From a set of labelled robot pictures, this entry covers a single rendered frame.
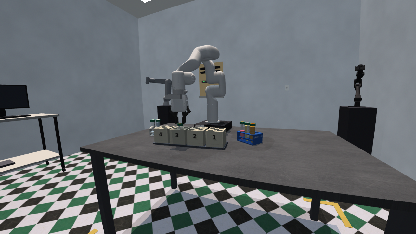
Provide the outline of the centrifuge tube with pink liquid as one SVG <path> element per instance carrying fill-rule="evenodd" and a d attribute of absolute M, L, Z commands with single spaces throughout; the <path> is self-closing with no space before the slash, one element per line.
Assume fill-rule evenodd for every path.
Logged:
<path fill-rule="evenodd" d="M 240 132 L 245 132 L 245 125 L 244 125 L 244 121 L 241 121 L 240 122 Z M 245 136 L 245 134 L 243 134 L 243 133 L 240 133 L 240 136 L 241 137 L 244 137 Z"/>

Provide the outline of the blue tube rack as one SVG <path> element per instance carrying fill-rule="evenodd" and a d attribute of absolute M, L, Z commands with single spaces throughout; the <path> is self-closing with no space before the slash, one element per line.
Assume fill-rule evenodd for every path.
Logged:
<path fill-rule="evenodd" d="M 249 145 L 257 145 L 257 144 L 262 143 L 262 139 L 263 139 L 262 132 L 255 132 L 255 134 L 252 135 L 253 136 L 252 140 L 250 138 L 247 139 L 245 137 L 241 137 L 240 133 L 247 134 L 247 135 L 252 135 L 250 133 L 237 131 L 237 141 L 239 141 L 239 142 L 243 142 L 243 143 L 246 143 L 246 144 L 249 144 Z M 241 140 L 241 139 L 243 139 L 243 140 Z M 248 140 L 248 141 L 246 141 L 246 140 Z"/>

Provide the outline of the clear tube with dark green cap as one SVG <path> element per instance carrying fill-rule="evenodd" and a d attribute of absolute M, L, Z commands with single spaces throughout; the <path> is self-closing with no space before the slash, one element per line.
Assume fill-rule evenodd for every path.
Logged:
<path fill-rule="evenodd" d="M 152 119 L 152 120 L 150 120 L 150 122 L 151 122 L 151 132 L 154 132 L 154 129 L 153 128 L 155 128 L 155 119 Z"/>

